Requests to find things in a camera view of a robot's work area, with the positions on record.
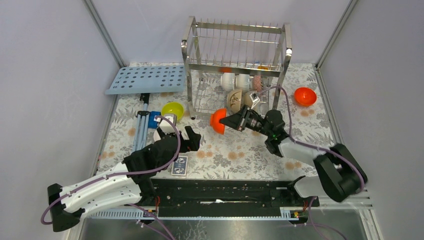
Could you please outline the orange bowl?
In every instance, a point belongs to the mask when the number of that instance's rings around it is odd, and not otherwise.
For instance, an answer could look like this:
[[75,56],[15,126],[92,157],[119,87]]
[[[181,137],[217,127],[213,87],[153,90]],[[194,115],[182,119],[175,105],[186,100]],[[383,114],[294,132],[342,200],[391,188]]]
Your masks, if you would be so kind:
[[220,108],[216,110],[213,114],[210,116],[209,125],[213,128],[213,130],[223,135],[225,133],[225,125],[220,123],[220,120],[225,118],[227,116],[227,109],[226,108]]
[[308,87],[299,87],[294,91],[294,100],[303,107],[310,107],[317,101],[317,94]]

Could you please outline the white plastic bowl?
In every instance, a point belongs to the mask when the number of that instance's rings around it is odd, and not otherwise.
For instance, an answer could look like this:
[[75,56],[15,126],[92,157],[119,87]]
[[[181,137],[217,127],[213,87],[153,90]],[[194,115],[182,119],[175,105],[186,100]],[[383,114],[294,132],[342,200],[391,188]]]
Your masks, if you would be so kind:
[[160,141],[165,136],[166,134],[163,132],[163,130],[160,127],[158,127],[153,133],[153,141],[154,142]]

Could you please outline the yellow-green plastic bowl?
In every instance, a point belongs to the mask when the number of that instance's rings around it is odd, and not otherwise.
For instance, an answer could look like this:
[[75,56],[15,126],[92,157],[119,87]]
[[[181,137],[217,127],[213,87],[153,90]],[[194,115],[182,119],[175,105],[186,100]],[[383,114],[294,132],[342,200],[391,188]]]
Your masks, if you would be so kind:
[[176,120],[180,121],[184,116],[184,106],[179,102],[169,102],[166,103],[161,109],[161,115],[174,114],[176,115]]

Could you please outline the stainless steel dish rack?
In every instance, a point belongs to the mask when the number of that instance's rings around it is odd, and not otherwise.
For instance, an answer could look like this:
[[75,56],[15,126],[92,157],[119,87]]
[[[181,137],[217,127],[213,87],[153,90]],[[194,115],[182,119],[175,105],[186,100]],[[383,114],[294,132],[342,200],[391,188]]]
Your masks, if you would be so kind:
[[[292,25],[197,20],[189,16],[180,49],[186,74],[187,109],[189,117],[195,120],[213,111],[203,100],[210,100],[212,91],[197,89],[206,74],[261,76],[267,84],[277,79],[277,85],[282,85],[293,55]],[[259,66],[269,70],[260,70]]]

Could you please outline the orange bowl front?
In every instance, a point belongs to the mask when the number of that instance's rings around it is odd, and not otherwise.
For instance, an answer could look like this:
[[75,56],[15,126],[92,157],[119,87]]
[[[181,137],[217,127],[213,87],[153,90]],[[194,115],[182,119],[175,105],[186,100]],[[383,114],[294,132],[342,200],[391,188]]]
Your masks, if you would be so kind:
[[308,87],[299,87],[294,91],[294,100],[303,107],[310,107],[317,101],[317,94]]

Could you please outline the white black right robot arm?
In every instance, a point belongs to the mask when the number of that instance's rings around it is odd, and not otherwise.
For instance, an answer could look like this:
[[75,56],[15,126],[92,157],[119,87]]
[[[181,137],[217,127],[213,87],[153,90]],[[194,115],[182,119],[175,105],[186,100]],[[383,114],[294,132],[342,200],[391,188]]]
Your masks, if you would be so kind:
[[210,123],[222,129],[229,127],[240,132],[250,129],[260,133],[266,136],[264,144],[271,154],[313,165],[317,175],[294,180],[293,188],[286,193],[287,201],[293,206],[301,205],[308,197],[321,195],[341,203],[363,191],[368,182],[366,173],[345,145],[337,143],[324,148],[295,140],[284,129],[285,122],[279,110],[269,110],[261,116],[245,105],[234,114],[224,112],[211,118]]

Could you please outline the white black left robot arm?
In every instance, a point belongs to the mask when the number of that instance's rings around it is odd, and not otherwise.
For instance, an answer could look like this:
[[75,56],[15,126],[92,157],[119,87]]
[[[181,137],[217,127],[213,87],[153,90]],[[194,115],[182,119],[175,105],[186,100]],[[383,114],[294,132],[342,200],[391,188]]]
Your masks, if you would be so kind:
[[157,197],[151,178],[175,162],[180,153],[196,152],[201,135],[185,126],[181,132],[159,135],[159,140],[136,150],[98,176],[69,186],[54,183],[47,188],[54,232],[68,230],[80,220],[121,205],[152,204]]

